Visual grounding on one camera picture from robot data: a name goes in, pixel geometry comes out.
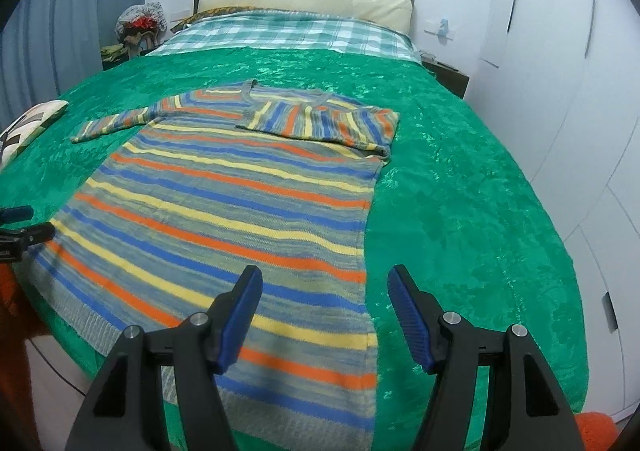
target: checkered sheet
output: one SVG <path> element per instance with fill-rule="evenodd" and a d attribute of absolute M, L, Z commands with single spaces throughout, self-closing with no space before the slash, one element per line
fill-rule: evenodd
<path fill-rule="evenodd" d="M 243 11 L 203 18 L 149 56 L 230 47 L 326 48 L 350 54 L 420 62 L 411 40 L 398 32 L 353 18 L 313 12 Z"/>

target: blue gripper pad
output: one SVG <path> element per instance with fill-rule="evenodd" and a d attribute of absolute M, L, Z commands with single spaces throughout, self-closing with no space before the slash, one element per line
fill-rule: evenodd
<path fill-rule="evenodd" d="M 238 354 L 244 343 L 255 309 L 262 295 L 262 273 L 258 267 L 247 266 L 234 287 L 241 288 L 236 304 L 222 329 L 222 342 L 218 354 L 216 373 L 222 375 L 229 366 L 238 360 Z"/>
<path fill-rule="evenodd" d="M 396 311 L 396 317 L 400 322 L 404 339 L 409 346 L 411 357 L 415 363 L 422 366 L 422 370 L 430 372 L 435 361 L 430 350 L 429 330 L 395 268 L 389 271 L 386 289 Z"/>
<path fill-rule="evenodd" d="M 0 226 L 2 224 L 15 224 L 33 218 L 33 208 L 31 206 L 0 208 Z"/>

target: dark wooden nightstand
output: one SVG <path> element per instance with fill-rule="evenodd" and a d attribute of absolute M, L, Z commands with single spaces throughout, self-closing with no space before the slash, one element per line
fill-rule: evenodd
<path fill-rule="evenodd" d="M 457 95 L 460 99 L 465 96 L 466 85 L 469 83 L 468 75 L 450 65 L 438 63 L 437 61 L 432 63 L 423 59 L 422 66 L 433 72 L 438 83 L 452 94 Z"/>

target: blue curtain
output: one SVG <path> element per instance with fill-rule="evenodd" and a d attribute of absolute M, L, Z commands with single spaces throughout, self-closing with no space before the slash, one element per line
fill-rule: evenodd
<path fill-rule="evenodd" d="M 115 22 L 145 0 L 21 0 L 0 35 L 0 132 L 33 105 L 100 72 Z"/>

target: green bedspread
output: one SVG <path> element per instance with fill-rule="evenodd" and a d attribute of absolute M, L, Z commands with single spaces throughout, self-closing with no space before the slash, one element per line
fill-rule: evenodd
<path fill-rule="evenodd" d="M 321 88 L 401 114 L 392 161 L 367 222 L 367 308 L 378 334 L 373 449 L 409 449 L 433 378 L 413 364 L 386 294 L 386 273 L 404 263 L 418 286 L 472 323 L 527 326 L 575 411 L 588 379 L 582 307 L 572 261 L 508 152 L 466 104 L 414 62 L 327 50 L 218 49 L 142 57 L 68 91 L 65 115 L 0 173 L 0 206 L 33 205 L 44 221 L 138 128 L 81 144 L 86 120 L 168 95 L 256 78 L 284 88 Z M 30 287 L 31 301 L 71 357 L 95 375 L 100 355 Z M 482 431 L 486 378 L 479 378 L 468 442 Z M 168 405 L 171 431 L 177 409 Z M 243 450 L 273 446 L 239 435 Z"/>

